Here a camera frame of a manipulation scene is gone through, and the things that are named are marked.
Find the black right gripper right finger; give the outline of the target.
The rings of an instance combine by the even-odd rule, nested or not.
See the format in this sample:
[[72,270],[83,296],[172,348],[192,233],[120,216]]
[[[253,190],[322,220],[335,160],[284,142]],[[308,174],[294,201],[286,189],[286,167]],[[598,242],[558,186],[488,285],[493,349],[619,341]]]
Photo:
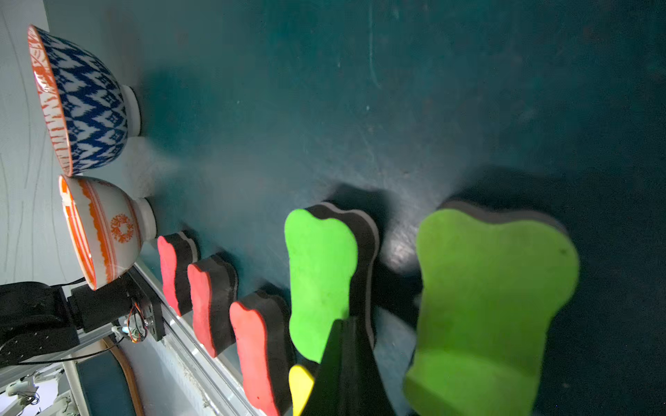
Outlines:
[[344,321],[344,414],[395,415],[357,317]]

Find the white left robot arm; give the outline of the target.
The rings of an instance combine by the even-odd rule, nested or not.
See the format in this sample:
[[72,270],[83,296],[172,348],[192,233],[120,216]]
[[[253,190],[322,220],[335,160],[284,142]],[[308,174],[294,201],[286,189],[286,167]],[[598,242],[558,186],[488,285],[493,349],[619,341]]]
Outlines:
[[124,284],[97,291],[82,284],[69,293],[62,285],[5,284],[1,287],[1,366],[77,347],[81,332],[114,322],[131,306]]

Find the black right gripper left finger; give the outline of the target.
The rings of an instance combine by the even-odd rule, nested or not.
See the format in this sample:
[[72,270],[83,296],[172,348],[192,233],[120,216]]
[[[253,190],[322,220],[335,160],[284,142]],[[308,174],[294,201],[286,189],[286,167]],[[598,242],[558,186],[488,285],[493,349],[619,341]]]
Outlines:
[[331,326],[324,356],[303,415],[340,415],[341,372],[343,359],[343,324],[336,320]]

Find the green eraser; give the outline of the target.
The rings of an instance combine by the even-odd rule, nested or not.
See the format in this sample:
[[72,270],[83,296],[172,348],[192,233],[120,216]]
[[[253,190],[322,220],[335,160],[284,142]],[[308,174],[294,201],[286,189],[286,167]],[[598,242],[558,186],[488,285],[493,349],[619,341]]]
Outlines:
[[546,338],[579,280],[565,227],[537,211],[444,203],[416,236],[423,290],[403,392],[421,415],[528,415]]
[[298,352],[322,362],[336,320],[358,317],[375,344],[371,286],[380,248],[369,214],[328,201],[292,211],[284,224],[289,257],[290,335]]

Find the yellow eraser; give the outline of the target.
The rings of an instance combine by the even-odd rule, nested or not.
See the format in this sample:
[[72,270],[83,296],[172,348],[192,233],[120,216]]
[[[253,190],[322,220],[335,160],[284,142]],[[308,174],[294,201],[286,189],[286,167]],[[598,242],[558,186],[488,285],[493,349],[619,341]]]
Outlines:
[[291,390],[292,410],[294,416],[300,416],[307,405],[318,367],[297,364],[289,372],[289,386]]

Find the red eraser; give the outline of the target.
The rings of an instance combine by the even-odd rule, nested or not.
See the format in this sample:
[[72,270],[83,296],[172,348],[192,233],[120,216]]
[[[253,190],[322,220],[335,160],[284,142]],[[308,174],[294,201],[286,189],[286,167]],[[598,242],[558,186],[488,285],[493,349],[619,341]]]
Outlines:
[[229,310],[237,300],[238,274],[220,254],[191,263],[187,277],[193,304],[193,329],[212,358],[236,343]]
[[295,353],[289,337],[289,308],[281,296],[255,291],[229,310],[247,400],[267,415],[291,406],[289,371]]
[[187,268],[199,260],[196,242],[184,231],[157,238],[162,291],[178,317],[193,310]]

